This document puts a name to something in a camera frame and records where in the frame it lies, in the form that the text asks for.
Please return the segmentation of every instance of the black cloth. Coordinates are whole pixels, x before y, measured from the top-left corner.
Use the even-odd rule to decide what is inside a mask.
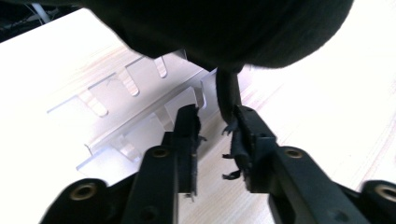
[[[8,0],[26,3],[25,0]],[[87,7],[131,48],[151,58],[184,49],[223,68],[278,68],[326,43],[353,0],[36,0]]]

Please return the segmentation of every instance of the metal bolt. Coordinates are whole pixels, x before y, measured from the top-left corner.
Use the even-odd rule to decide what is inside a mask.
[[[303,156],[303,153],[301,151],[296,150],[294,148],[287,148],[285,150],[285,153],[287,156],[294,159],[300,159]]]
[[[152,156],[155,158],[163,158],[163,157],[167,157],[168,155],[169,155],[169,150],[166,148],[156,148],[152,152]]]
[[[381,197],[396,203],[396,188],[387,185],[378,185],[375,192]]]
[[[83,201],[90,199],[96,194],[96,185],[94,183],[88,183],[79,185],[70,193],[70,199],[73,201]]]

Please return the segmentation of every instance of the metal screw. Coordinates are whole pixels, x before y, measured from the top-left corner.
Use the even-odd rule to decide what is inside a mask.
[[[396,188],[387,185],[378,185],[375,187],[375,192],[381,197],[396,203]]]
[[[70,199],[73,201],[83,201],[90,199],[96,194],[96,185],[94,183],[88,183],[79,185],[70,193]]]
[[[294,158],[294,159],[300,159],[303,156],[303,153],[299,150],[296,150],[294,148],[287,148],[285,150],[285,153],[287,156]]]
[[[156,148],[152,152],[152,156],[155,158],[163,158],[169,155],[169,150],[166,148]]]

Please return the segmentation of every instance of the dark fabric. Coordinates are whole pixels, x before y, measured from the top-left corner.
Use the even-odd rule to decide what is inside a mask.
[[[30,1],[8,0],[25,3]],[[90,8],[151,58],[185,49],[215,67],[284,67],[326,43],[353,0],[37,0]]]

